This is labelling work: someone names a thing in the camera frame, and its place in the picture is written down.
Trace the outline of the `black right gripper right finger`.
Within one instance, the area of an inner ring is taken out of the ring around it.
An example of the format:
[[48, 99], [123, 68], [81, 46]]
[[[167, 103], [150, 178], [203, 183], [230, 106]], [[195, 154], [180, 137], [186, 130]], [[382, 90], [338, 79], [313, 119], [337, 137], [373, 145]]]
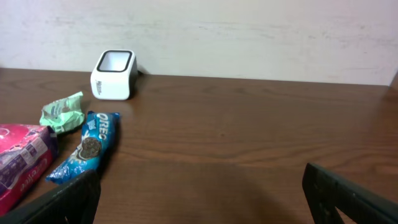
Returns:
[[314, 223], [343, 223], [342, 211], [356, 223], [397, 224], [397, 204], [361, 186], [308, 163], [302, 188]]

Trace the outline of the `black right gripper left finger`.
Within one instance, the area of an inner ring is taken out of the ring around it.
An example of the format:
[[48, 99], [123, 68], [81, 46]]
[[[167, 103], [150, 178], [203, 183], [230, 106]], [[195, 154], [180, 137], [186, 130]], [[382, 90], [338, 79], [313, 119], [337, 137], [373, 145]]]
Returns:
[[93, 223], [100, 195], [100, 178], [88, 170], [5, 214], [1, 223]]

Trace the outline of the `red purple pad package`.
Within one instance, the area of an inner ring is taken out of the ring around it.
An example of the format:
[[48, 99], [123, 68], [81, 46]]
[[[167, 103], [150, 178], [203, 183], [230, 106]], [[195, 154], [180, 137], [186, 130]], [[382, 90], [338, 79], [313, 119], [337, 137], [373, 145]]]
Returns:
[[1, 215], [15, 206], [57, 156], [57, 134], [51, 127], [1, 125]]

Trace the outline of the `blue oreo cookie pack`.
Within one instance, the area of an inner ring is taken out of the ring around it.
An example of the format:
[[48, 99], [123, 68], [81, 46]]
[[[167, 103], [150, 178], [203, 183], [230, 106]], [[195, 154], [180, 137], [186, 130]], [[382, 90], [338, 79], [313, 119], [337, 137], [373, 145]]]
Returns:
[[88, 112], [79, 145], [45, 179], [63, 184], [87, 170], [96, 170], [105, 152], [114, 145], [119, 120], [119, 113]]

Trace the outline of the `green wipes packet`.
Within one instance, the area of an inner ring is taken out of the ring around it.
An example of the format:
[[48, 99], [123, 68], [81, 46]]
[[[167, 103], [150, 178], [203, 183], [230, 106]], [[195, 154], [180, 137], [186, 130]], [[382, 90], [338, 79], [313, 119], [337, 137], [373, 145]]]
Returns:
[[80, 91], [43, 106], [40, 125], [50, 126], [57, 134], [67, 133], [79, 127], [85, 120], [85, 114], [81, 110], [82, 98], [83, 93]]

